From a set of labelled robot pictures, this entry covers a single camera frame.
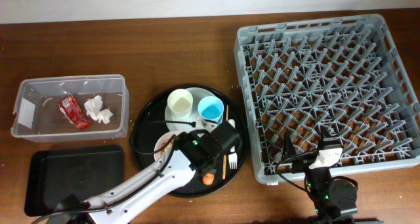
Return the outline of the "orange carrot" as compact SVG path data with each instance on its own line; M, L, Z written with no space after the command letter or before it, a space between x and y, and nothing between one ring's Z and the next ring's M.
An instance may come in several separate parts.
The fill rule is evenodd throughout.
M215 174L207 173L202 177L202 182L204 185L210 186L214 183Z

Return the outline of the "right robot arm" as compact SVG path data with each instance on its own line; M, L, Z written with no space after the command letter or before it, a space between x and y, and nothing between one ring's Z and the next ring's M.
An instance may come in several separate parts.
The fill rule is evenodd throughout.
M332 176L330 168L338 163L343 153L341 139L326 128L320 129L318 146L298 154L291 137L284 134L281 164L291 164L291 171L304 173L305 191L314 203L316 215L309 223L354 223L358 183L344 176Z

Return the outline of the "light blue cup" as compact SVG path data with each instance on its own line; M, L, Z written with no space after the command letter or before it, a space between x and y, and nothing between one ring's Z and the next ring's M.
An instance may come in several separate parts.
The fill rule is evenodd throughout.
M224 114L224 104L216 96L207 96L199 101L198 112L204 120L218 122Z

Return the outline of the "red snack wrapper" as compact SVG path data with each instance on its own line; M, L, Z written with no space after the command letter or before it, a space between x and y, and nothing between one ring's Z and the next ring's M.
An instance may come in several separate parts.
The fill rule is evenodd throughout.
M91 125L91 121L82 113L73 95L69 95L58 103L60 111L78 129L86 129Z

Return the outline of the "cream paper cup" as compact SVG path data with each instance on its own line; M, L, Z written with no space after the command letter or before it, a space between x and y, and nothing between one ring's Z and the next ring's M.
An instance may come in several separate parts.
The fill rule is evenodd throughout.
M167 105L178 118L187 118L192 113L193 96L186 89L175 89L167 98Z

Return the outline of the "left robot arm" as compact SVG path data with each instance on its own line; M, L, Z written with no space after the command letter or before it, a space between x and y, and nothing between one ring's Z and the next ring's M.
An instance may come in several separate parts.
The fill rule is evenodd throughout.
M206 174L220 155L241 141L238 132L195 130L171 137L171 149L124 183L83 202L79 209L57 210L34 221L129 223L166 194Z

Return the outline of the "pink bowl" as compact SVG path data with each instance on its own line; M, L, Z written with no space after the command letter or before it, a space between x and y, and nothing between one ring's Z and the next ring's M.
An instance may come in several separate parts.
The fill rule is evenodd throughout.
M164 135L162 135L156 142L155 147L154 147L154 151L159 150L162 146L162 144L164 143L164 141L168 140L170 137L172 137L173 135L179 135L180 133L182 133L182 131L170 131L165 133ZM160 151L158 153L154 154L154 160L158 160L161 157Z

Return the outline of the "white tissue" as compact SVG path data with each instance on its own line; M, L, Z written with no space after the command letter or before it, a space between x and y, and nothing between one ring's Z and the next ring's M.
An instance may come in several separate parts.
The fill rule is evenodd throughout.
M84 103L86 113L94 121L98 123L108 124L110 123L110 118L113 116L113 113L110 109L103 109L103 101L100 95L95 96L93 99L88 99Z

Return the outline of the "food scraps with rice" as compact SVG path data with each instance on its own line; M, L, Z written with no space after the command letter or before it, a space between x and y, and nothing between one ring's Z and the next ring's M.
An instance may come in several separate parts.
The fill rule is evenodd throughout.
M161 146L160 154L163 156L168 150L170 150L173 146L173 138L170 137L168 140L164 141Z

